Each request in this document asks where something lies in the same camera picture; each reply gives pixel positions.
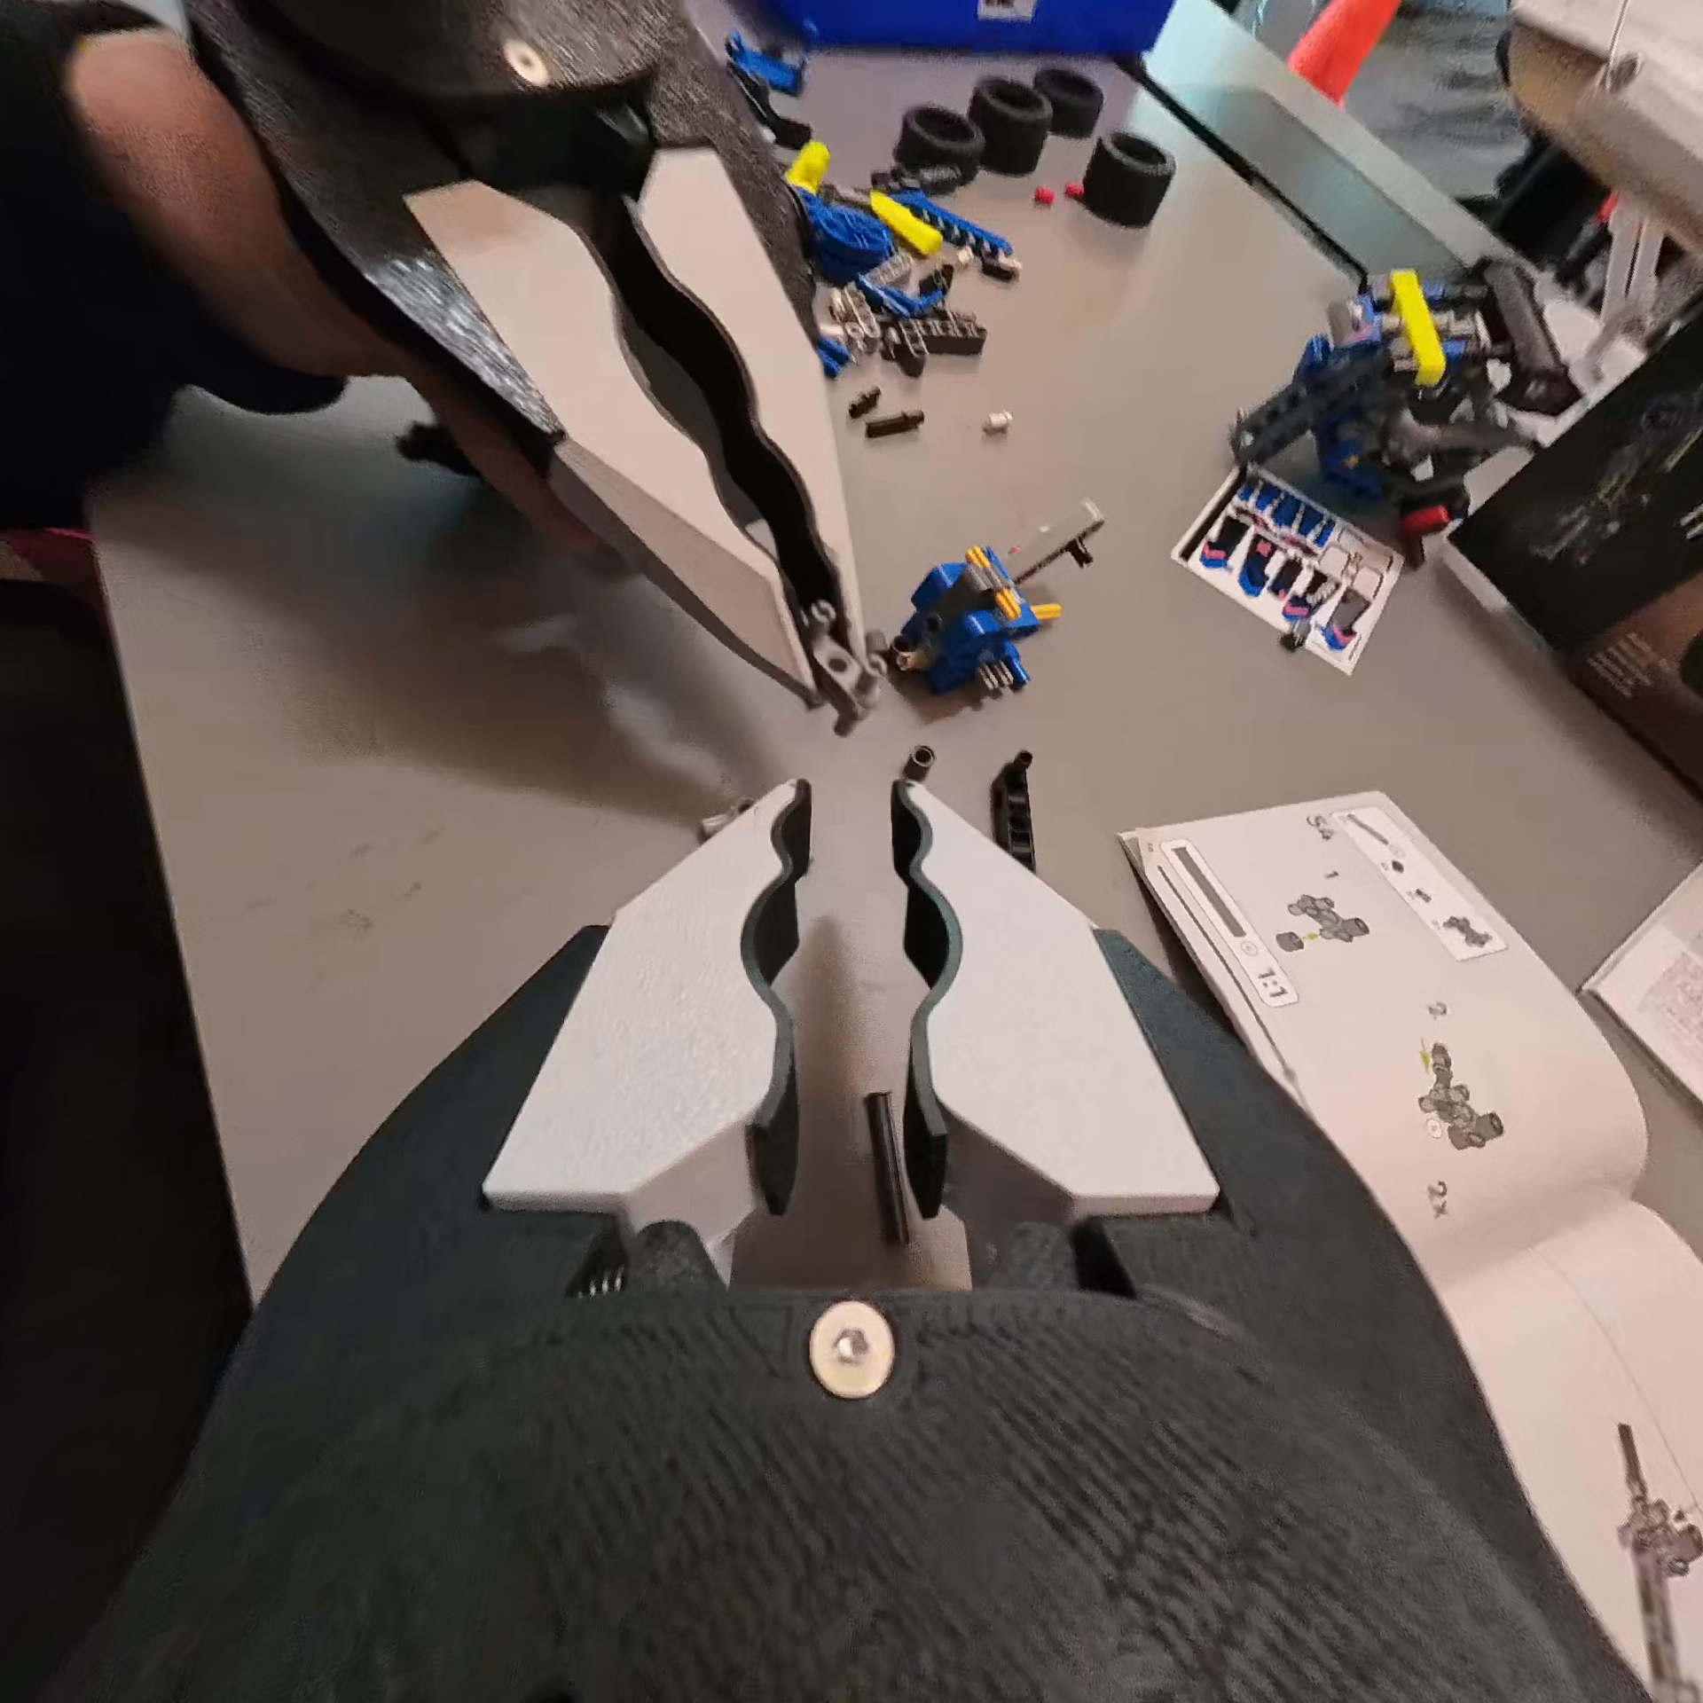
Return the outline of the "long grey lego beam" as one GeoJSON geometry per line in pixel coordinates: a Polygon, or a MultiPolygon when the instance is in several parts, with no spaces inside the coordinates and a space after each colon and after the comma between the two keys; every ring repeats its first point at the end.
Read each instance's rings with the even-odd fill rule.
{"type": "Polygon", "coordinates": [[[1005,554],[1010,579],[1021,583],[1051,563],[1069,559],[1079,567],[1094,562],[1093,544],[1106,527],[1106,514],[1094,501],[1079,501],[1071,513],[1034,529],[1005,554]]]}

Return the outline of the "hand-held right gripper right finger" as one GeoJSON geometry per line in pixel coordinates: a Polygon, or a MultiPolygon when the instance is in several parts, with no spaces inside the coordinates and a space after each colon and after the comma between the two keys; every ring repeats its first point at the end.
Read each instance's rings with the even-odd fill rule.
{"type": "Polygon", "coordinates": [[[1024,1224],[1195,1217],[1220,1183],[1094,923],[916,781],[891,793],[909,1025],[904,1165],[985,1283],[1024,1224]]]}

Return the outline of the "black lego set box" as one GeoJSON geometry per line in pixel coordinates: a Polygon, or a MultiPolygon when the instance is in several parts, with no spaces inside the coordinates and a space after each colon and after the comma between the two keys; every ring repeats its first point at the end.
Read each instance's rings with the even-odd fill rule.
{"type": "Polygon", "coordinates": [[[1449,535],[1609,719],[1702,789],[1702,323],[1449,535]]]}

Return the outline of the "open lego instruction booklet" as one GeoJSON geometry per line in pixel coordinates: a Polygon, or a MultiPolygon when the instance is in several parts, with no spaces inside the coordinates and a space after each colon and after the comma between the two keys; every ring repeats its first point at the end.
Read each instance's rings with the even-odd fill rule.
{"type": "Polygon", "coordinates": [[[1633,1196],[1648,1130],[1606,1034],[1382,793],[1121,850],[1438,1289],[1612,1642],[1700,1698],[1702,1265],[1633,1196]]]}

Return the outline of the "pale chair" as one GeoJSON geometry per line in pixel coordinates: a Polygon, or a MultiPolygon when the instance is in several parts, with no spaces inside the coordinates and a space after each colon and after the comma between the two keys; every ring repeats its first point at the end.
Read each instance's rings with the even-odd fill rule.
{"type": "Polygon", "coordinates": [[[1516,106],[1613,198],[1599,356],[1700,298],[1702,5],[1515,2],[1509,22],[1516,106]]]}

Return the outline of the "person's left hand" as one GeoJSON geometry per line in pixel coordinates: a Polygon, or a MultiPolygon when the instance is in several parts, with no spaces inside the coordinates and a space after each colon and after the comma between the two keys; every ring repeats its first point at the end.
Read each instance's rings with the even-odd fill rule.
{"type": "Polygon", "coordinates": [[[284,368],[406,379],[478,475],[542,535],[557,547],[594,547],[591,529],[475,394],[330,289],[293,238],[249,127],[181,35],[84,36],[70,92],[102,180],[213,320],[284,368]]]}

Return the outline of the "blue plastic bin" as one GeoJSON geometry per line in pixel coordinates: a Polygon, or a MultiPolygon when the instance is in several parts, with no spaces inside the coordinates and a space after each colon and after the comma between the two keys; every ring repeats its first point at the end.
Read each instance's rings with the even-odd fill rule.
{"type": "Polygon", "coordinates": [[[870,51],[1141,56],[1172,2],[763,2],[811,43],[870,51]]]}

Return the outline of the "black lego axle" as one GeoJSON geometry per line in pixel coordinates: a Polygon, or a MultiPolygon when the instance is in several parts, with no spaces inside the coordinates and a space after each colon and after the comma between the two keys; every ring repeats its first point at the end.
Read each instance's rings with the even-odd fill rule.
{"type": "Polygon", "coordinates": [[[876,1178],[883,1238],[888,1246],[910,1245],[909,1183],[904,1175],[903,1133],[891,1092],[864,1097],[870,1158],[876,1178]]]}

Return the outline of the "white paper leaflet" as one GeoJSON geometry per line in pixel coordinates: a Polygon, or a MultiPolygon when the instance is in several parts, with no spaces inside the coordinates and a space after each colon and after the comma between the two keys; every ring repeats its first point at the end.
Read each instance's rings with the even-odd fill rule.
{"type": "Polygon", "coordinates": [[[1594,972],[1594,998],[1651,1062],[1702,1102],[1702,913],[1697,897],[1660,906],[1594,972]]]}

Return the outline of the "blue lego vehicle chassis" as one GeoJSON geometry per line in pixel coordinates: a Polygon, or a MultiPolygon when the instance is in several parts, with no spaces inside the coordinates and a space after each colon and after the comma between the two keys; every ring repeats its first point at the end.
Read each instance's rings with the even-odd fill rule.
{"type": "Polygon", "coordinates": [[[1236,418],[1231,459],[1247,477],[1309,438],[1324,484],[1393,514],[1414,566],[1467,517],[1475,469],[1534,448],[1527,418],[1557,420],[1583,398],[1515,262],[1442,284],[1391,270],[1326,318],[1290,382],[1236,418]]]}

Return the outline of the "pile of loose lego pieces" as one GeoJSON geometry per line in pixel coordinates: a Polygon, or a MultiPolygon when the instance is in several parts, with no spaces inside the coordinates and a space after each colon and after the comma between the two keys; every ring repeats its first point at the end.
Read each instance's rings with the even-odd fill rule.
{"type": "Polygon", "coordinates": [[[988,326],[950,299],[953,288],[971,273],[1015,284],[1021,264],[1003,235],[948,205],[970,180],[940,168],[909,173],[895,161],[864,184],[834,180],[830,147],[794,112],[808,56],[737,30],[723,51],[759,127],[789,157],[782,180],[800,223],[802,257],[826,298],[818,332],[824,371],[840,377],[859,360],[883,359],[920,377],[934,356],[980,356],[988,326]]]}

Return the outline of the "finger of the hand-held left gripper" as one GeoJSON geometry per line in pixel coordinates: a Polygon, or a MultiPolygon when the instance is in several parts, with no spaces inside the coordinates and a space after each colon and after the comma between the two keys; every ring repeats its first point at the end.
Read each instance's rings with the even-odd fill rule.
{"type": "Polygon", "coordinates": [[[581,229],[491,184],[421,191],[410,211],[557,421],[551,493],[725,649],[822,703],[779,566],[734,522],[705,451],[651,394],[581,229]]]}
{"type": "Polygon", "coordinates": [[[710,146],[664,146],[625,203],[625,304],[700,394],[808,642],[866,665],[859,575],[813,314],[710,146]]]}

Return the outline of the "blue lego subassembly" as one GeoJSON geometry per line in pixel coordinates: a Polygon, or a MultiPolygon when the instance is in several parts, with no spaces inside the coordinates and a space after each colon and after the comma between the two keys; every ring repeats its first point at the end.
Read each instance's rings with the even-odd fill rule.
{"type": "Polygon", "coordinates": [[[1060,619],[1032,602],[985,545],[937,566],[910,593],[910,617],[886,649],[891,670],[918,675],[931,693],[1003,696],[1031,685],[1021,642],[1060,619]]]}

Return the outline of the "grey lego connector piece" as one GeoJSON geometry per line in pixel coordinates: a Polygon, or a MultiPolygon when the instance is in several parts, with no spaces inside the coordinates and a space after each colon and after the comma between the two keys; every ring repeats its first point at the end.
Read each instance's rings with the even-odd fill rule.
{"type": "Polygon", "coordinates": [[[800,619],[800,638],[815,691],[836,714],[836,734],[850,736],[880,703],[886,656],[850,645],[831,602],[813,602],[800,619]]]}

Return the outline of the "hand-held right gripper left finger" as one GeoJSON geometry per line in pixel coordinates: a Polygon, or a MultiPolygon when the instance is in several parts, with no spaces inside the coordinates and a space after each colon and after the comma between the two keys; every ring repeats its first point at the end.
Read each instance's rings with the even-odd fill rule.
{"type": "Polygon", "coordinates": [[[813,796],[786,781],[628,900],[592,953],[502,1148],[489,1206],[690,1227],[731,1277],[746,1220],[799,1164],[794,1022],[813,796]]]}

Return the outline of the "person's left forearm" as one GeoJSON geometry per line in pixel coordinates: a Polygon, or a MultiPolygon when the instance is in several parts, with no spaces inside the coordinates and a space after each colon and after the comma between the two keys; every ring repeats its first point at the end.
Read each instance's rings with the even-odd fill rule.
{"type": "Polygon", "coordinates": [[[153,25],[125,5],[3,5],[5,529],[84,527],[88,484],[144,455],[184,390],[293,416],[347,385],[220,326],[102,184],[74,52],[153,25]]]}

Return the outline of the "orange cone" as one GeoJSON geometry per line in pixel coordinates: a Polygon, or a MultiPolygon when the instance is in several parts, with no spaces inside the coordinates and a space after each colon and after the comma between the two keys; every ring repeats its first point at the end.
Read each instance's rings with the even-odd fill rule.
{"type": "Polygon", "coordinates": [[[1402,2],[1328,2],[1288,55],[1288,71],[1343,106],[1402,2]]]}

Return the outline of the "lego sticker sheet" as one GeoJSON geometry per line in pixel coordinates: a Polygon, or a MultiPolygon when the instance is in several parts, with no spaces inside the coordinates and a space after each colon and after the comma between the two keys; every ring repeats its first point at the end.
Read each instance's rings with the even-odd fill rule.
{"type": "Polygon", "coordinates": [[[1232,471],[1170,559],[1282,649],[1350,678],[1406,574],[1404,555],[1261,464],[1232,471]]]}

